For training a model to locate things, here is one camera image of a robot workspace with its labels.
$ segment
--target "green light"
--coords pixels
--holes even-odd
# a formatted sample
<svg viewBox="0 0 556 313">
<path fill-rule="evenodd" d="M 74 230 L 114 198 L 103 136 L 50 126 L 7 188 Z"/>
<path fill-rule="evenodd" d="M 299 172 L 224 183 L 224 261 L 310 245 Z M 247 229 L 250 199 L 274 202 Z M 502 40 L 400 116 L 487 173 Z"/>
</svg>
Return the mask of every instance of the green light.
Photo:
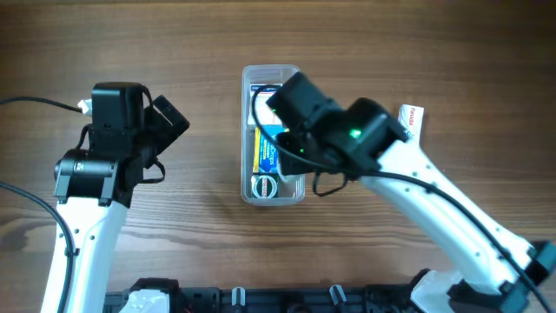
<svg viewBox="0 0 556 313">
<path fill-rule="evenodd" d="M 361 130 L 350 130 L 349 131 L 349 135 L 354 138 L 357 139 L 361 136 Z"/>
</svg>

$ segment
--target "cable connector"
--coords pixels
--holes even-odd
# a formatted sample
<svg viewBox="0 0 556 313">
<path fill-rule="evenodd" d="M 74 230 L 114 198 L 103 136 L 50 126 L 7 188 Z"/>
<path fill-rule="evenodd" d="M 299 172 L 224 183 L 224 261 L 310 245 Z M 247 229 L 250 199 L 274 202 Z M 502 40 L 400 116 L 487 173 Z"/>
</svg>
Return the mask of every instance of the cable connector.
<svg viewBox="0 0 556 313">
<path fill-rule="evenodd" d="M 81 108 L 84 115 L 93 117 L 93 101 L 91 99 L 83 99 L 77 104 L 77 106 Z"/>
</svg>

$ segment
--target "plastic bin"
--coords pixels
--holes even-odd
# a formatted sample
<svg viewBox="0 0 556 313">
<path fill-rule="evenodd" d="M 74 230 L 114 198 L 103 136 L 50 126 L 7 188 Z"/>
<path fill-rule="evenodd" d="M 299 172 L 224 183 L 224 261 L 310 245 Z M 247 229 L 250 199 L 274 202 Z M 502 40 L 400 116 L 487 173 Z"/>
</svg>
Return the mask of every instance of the plastic bin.
<svg viewBox="0 0 556 313">
<path fill-rule="evenodd" d="M 293 74 L 295 74 L 299 69 L 294 65 L 249 65 L 243 69 L 243 79 L 242 79 L 242 197 L 247 203 L 252 203 L 254 205 L 266 205 L 266 206 L 280 206 L 280 205 L 290 205 L 300 202 L 305 197 L 305 175 L 288 176 L 284 180 L 283 176 L 275 173 L 265 173 L 261 170 L 255 171 L 254 160 L 255 160 L 255 139 L 259 138 L 259 143 L 263 138 L 260 137 L 259 132 L 257 132 L 256 126 L 250 119 L 251 111 L 251 95 L 252 95 L 252 85 L 255 89 L 256 85 L 262 84 L 283 84 L 285 83 Z M 269 92 L 266 95 L 262 93 L 259 97 L 262 99 L 268 97 Z M 281 121 L 274 117 L 272 113 L 267 113 L 264 118 L 261 118 L 261 112 L 257 110 L 257 116 L 263 126 L 267 125 L 265 121 L 272 120 L 273 126 L 271 128 L 280 128 Z M 262 184 L 270 187 L 272 191 L 268 193 L 263 193 L 258 189 L 261 188 Z"/>
</svg>

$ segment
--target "wood grain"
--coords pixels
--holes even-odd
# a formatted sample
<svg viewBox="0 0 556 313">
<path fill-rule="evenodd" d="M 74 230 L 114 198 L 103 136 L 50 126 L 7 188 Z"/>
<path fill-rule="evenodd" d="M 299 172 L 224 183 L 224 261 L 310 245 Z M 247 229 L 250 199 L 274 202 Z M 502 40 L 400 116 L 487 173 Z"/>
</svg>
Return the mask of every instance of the wood grain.
<svg viewBox="0 0 556 313">
<path fill-rule="evenodd" d="M 191 121 L 161 156 L 167 181 L 136 188 L 110 290 L 146 276 L 221 288 L 406 282 L 450 264 L 358 184 L 325 198 L 308 189 L 290 207 L 242 201 L 242 69 L 295 64 L 344 107 L 357 97 L 394 114 L 402 103 L 425 107 L 422 146 L 434 162 L 510 230 L 556 240 L 554 9 L 482 1 L 3 5 L 0 97 L 76 103 L 94 83 L 136 81 Z M 37 103 L 0 110 L 0 179 L 54 205 L 54 164 L 88 119 Z M 3 311 L 36 312 L 54 222 L 17 196 L 0 191 L 0 200 Z M 556 298 L 554 279 L 544 291 Z"/>
</svg>

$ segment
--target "blue and yellow package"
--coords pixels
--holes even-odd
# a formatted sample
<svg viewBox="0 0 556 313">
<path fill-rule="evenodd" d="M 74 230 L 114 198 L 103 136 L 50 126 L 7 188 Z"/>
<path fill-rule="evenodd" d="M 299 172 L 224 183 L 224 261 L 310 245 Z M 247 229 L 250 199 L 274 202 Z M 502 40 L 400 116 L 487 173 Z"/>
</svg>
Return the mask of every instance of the blue and yellow package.
<svg viewBox="0 0 556 313">
<path fill-rule="evenodd" d="M 281 125 L 263 125 L 264 130 L 276 140 L 276 135 L 286 131 Z M 258 127 L 255 128 L 255 156 L 253 158 L 254 173 L 277 173 L 278 172 L 278 150 L 269 143 L 261 134 Z"/>
</svg>

